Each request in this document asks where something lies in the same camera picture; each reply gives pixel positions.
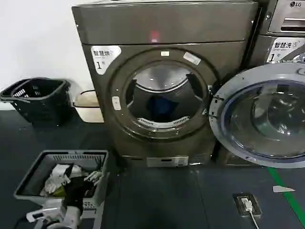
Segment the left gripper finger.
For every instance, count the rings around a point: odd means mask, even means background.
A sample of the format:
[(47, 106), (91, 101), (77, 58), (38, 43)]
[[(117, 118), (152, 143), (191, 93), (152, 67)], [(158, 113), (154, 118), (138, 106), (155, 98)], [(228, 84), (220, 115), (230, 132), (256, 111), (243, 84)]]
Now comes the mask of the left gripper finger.
[(103, 176), (104, 173), (102, 171), (93, 171), (82, 179), (81, 187), (84, 189), (91, 189), (100, 182)]
[(72, 174), (72, 170), (73, 170), (74, 164), (69, 164), (68, 168), (65, 170), (64, 174), (63, 174), (63, 178), (64, 181), (62, 183), (63, 187), (66, 187), (67, 185), (69, 185), (71, 183), (71, 174)]

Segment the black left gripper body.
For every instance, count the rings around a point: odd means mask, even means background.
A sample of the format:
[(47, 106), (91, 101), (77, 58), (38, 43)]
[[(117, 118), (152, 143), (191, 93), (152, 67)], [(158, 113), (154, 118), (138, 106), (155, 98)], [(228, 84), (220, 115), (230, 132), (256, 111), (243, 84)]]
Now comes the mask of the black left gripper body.
[(82, 185), (65, 186), (66, 196), (63, 201), (63, 205), (67, 208), (73, 206), (77, 208), (83, 207), (84, 191)]

